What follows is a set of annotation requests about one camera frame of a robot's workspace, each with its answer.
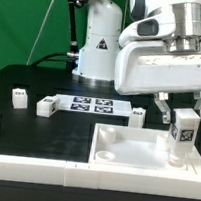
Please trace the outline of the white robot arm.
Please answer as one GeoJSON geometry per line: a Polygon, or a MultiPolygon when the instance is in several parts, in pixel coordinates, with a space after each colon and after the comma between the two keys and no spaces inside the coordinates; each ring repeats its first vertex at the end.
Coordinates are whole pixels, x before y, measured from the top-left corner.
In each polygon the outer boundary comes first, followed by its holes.
{"type": "Polygon", "coordinates": [[[89,0],[76,77],[114,83],[121,95],[152,94],[168,124],[170,93],[192,92],[201,118],[201,0],[130,0],[132,23],[110,0],[89,0]]]}

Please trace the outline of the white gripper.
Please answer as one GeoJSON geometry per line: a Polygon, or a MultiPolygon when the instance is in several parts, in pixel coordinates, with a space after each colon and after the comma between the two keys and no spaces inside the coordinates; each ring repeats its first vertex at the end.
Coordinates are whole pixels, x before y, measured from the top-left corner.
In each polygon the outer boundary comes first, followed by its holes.
{"type": "MultiPolygon", "coordinates": [[[[119,36],[114,86],[121,95],[154,94],[163,123],[171,123],[168,93],[194,92],[195,112],[201,119],[201,48],[196,52],[170,52],[166,38],[176,28],[155,18],[127,26],[119,36]]],[[[201,46],[201,38],[193,38],[201,46]]]]}

